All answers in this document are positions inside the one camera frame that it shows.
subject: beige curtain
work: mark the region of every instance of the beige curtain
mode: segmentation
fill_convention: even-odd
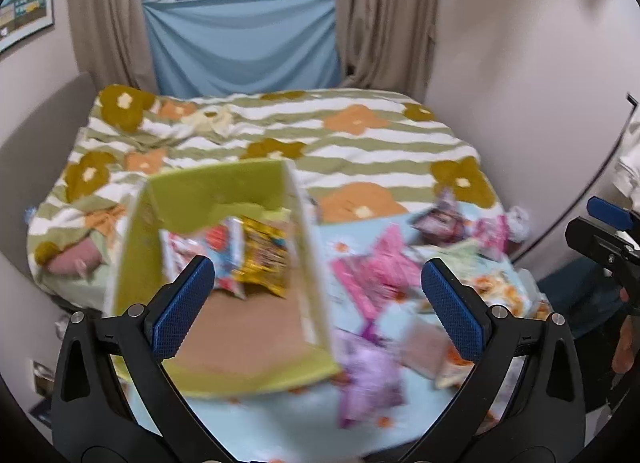
[[[124,84],[158,93],[142,0],[68,0],[71,34],[81,71],[98,89]]]
[[[336,0],[344,87],[424,99],[437,0]]]

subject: cardboard box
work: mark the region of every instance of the cardboard box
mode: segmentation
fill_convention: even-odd
[[[290,160],[245,160],[149,178],[133,205],[107,310],[148,303],[166,283],[158,231],[191,234],[228,215],[291,210],[292,267],[285,299],[214,292],[164,367],[185,396],[237,396],[308,385],[336,374],[318,228]],[[126,379],[123,360],[116,372]]]

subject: blue gripper pad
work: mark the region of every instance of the blue gripper pad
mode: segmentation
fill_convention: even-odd
[[[596,196],[589,198],[587,212],[591,217],[612,226],[616,230],[631,230],[634,226],[628,210],[624,210]]]
[[[451,273],[441,259],[432,259],[422,268],[422,291],[464,360],[477,363],[489,337],[488,306],[475,290]]]
[[[145,334],[156,360],[174,357],[213,288],[215,270],[197,255],[171,284],[165,284],[148,305]]]

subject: bed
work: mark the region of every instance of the bed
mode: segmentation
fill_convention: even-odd
[[[141,180],[167,169],[291,158],[325,224],[420,212],[432,204],[434,189],[447,184],[479,217],[502,212],[476,150],[400,94],[338,89],[190,101],[145,96],[112,86],[95,99],[66,169],[31,220],[34,280],[78,307],[102,310],[127,204]],[[115,107],[114,115],[103,117],[101,98]],[[131,117],[135,111],[122,110],[118,100],[147,109]],[[43,269],[87,236],[104,260],[90,277]]]
[[[409,220],[432,208],[443,187],[455,193],[469,222],[504,213],[477,151],[401,94],[332,89],[176,100],[111,86],[95,98],[65,169],[30,221],[34,280],[74,306],[105,311],[127,210],[146,177],[263,157],[296,163],[328,259],[366,252],[390,224],[408,236]],[[51,273],[52,260],[87,239],[101,258],[91,276]],[[506,257],[492,268],[517,279]],[[340,284],[333,280],[327,291],[334,326],[361,329]],[[398,340],[414,312],[413,302],[394,303],[380,332]],[[330,382],[289,393],[190,399],[190,405],[242,461],[330,461],[407,443],[449,403],[450,391],[434,391],[406,367],[402,377],[406,404],[349,430],[336,422],[338,390]],[[153,430],[135,390],[129,398],[139,422]],[[250,441],[242,435],[247,425]]]

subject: person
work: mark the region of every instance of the person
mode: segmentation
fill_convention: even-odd
[[[620,290],[620,299],[623,302],[628,302],[629,296],[626,289]],[[633,328],[631,327],[631,318],[627,317],[622,323],[620,328],[620,340],[616,347],[616,352],[613,355],[611,362],[612,369],[617,373],[626,373],[634,365],[635,356],[632,350],[633,344]]]

